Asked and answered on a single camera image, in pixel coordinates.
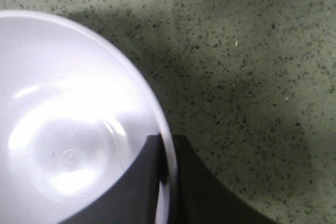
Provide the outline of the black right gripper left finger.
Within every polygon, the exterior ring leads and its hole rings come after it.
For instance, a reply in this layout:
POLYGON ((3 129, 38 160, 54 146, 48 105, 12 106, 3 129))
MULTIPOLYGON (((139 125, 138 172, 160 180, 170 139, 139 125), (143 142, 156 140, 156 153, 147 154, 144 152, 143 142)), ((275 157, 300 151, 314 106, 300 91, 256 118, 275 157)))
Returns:
POLYGON ((140 153, 102 196, 64 223, 167 223, 168 167, 163 140, 150 135, 140 153))

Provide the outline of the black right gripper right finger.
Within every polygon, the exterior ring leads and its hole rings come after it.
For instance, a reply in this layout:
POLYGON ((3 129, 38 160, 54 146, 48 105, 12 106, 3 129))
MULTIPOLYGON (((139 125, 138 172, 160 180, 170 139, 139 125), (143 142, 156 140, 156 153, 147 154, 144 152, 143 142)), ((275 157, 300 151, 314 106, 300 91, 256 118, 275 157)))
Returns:
POLYGON ((173 136, 177 157, 176 223, 275 223, 229 191, 184 135, 173 136))

